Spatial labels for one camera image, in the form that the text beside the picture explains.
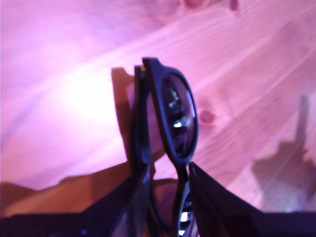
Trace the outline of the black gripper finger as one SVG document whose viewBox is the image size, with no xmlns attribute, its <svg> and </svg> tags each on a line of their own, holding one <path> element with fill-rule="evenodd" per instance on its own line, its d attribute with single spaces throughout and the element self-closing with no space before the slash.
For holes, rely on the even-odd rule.
<svg viewBox="0 0 316 237">
<path fill-rule="evenodd" d="M 260 211 L 189 163 L 193 211 L 201 237 L 261 237 Z"/>
<path fill-rule="evenodd" d="M 141 237 L 150 195 L 150 165 L 141 166 L 114 191 L 86 209 L 83 237 Z"/>
</svg>

